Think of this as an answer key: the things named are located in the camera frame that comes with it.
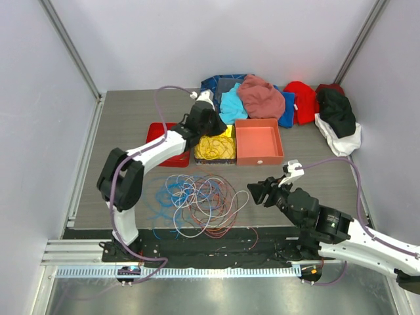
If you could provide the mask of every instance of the pink cloth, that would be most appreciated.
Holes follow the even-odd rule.
[[[279,118],[285,110],[283,95],[260,77],[248,74],[237,94],[250,118]]]

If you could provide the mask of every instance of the reflective metal surface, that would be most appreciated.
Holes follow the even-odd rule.
[[[327,264],[321,280],[340,272],[341,265]],[[65,290],[68,296],[93,297],[115,282],[57,279],[47,314],[397,314],[385,277],[354,265],[330,287],[311,287],[296,278],[168,279],[115,286],[91,301],[61,299]]]

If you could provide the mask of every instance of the wall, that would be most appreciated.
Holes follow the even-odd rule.
[[[98,88],[334,80],[375,0],[54,0]]]
[[[0,309],[28,314],[95,100],[38,1],[0,2]]]
[[[353,157],[376,228],[420,243],[420,2],[390,1],[345,77],[362,124]],[[420,310],[420,298],[412,303]]]

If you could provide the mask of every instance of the white cloth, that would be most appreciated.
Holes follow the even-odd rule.
[[[359,123],[356,123],[356,131],[353,135],[343,138],[337,138],[329,123],[322,120],[319,114],[315,114],[315,125],[320,129],[324,138],[327,139],[328,146],[336,156],[349,156],[355,149],[359,149],[362,144],[362,126]]]

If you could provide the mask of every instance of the black cloth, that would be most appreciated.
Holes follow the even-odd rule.
[[[222,102],[222,93],[229,92],[236,83],[242,83],[242,79],[232,79],[229,77],[221,77],[217,81],[217,88],[215,93],[215,99],[220,104]]]
[[[320,103],[320,118],[329,123],[337,138],[354,134],[356,118],[347,97],[334,89],[322,89],[316,100]]]

